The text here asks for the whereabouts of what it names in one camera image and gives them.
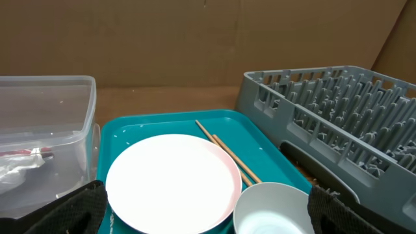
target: dish rack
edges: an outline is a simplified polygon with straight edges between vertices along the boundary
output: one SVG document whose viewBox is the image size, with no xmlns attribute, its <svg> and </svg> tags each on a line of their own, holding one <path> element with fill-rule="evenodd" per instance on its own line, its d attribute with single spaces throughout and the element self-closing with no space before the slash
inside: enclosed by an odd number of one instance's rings
<svg viewBox="0 0 416 234">
<path fill-rule="evenodd" d="M 416 231 L 414 94 L 414 84 L 355 66 L 253 71 L 237 109 L 277 146 L 320 161 L 361 204 Z"/>
</svg>

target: bowl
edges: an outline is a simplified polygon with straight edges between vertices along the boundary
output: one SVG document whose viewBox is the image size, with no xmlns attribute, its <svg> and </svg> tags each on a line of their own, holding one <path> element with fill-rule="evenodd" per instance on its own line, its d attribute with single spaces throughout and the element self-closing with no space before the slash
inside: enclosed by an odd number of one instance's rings
<svg viewBox="0 0 416 234">
<path fill-rule="evenodd" d="M 308 195 L 281 183 L 259 183 L 240 195 L 234 208 L 237 234 L 313 234 Z"/>
<path fill-rule="evenodd" d="M 123 151 L 105 186 L 114 213 L 135 230 L 194 234 L 230 216 L 242 182 L 222 148 L 195 136 L 169 134 Z"/>
</svg>

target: chopstick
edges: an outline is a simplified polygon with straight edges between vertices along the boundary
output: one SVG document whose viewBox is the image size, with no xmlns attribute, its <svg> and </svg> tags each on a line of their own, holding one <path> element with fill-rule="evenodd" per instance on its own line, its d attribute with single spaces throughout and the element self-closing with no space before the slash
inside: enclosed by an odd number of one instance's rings
<svg viewBox="0 0 416 234">
<path fill-rule="evenodd" d="M 204 126 L 199 122 L 199 121 L 197 121 L 197 120 L 195 120 L 195 122 L 196 122 L 196 124 L 198 124 L 198 126 L 200 127 L 200 129 L 203 131 L 203 133 L 208 137 L 208 139 L 212 142 L 212 143 L 214 143 L 214 144 L 216 144 L 217 146 L 220 146 L 221 148 L 223 148 L 215 139 L 214 139 L 214 137 L 204 128 Z M 247 185 L 247 187 L 250 187 L 250 186 L 252 186 L 253 185 L 253 183 L 250 181 L 250 179 L 248 179 L 248 177 L 247 177 L 247 175 L 246 174 L 244 174 L 240 169 L 239 169 L 239 171 L 240 171 L 240 175 L 241 175 L 241 179 L 244 181 L 244 183 Z"/>
<path fill-rule="evenodd" d="M 246 173 L 251 177 L 251 178 L 253 178 L 253 180 L 256 182 L 256 183 L 261 183 L 262 181 L 260 180 L 260 178 L 258 178 L 255 174 L 254 174 L 254 172 L 252 171 L 252 170 L 250 170 L 249 168 L 248 168 L 248 166 L 247 165 L 245 165 L 242 161 L 241 161 L 241 159 L 240 158 L 238 158 L 236 155 L 235 155 L 235 153 L 234 152 L 232 152 L 228 147 L 227 147 L 227 145 L 225 145 L 223 142 L 222 142 L 222 140 L 217 136 L 217 135 L 213 135 L 213 138 L 220 144 L 220 146 L 234 159 L 234 161 L 238 164 L 238 165 L 240 165 L 241 166 L 241 168 L 242 169 L 244 169 L 244 171 L 246 171 Z"/>
</svg>

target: brown table surface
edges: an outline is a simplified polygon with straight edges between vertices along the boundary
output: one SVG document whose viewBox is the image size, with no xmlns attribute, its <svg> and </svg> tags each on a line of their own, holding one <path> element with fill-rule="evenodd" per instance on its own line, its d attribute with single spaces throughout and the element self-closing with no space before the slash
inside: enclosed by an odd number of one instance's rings
<svg viewBox="0 0 416 234">
<path fill-rule="evenodd" d="M 234 109 L 238 93 L 236 86 L 98 88 L 96 122 L 103 127 L 108 121 L 127 115 Z M 300 165 L 289 160 L 310 183 L 317 183 Z"/>
</svg>

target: brown cardboard backdrop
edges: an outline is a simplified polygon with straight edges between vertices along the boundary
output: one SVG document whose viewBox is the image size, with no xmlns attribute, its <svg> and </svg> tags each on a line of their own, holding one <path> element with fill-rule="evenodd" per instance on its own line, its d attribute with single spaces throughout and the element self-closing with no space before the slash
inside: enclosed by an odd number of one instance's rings
<svg viewBox="0 0 416 234">
<path fill-rule="evenodd" d="M 416 83 L 416 1 L 406 4 L 373 70 Z"/>
<path fill-rule="evenodd" d="M 370 68 L 405 0 L 0 1 L 0 75 L 239 85 L 250 70 Z"/>
</svg>

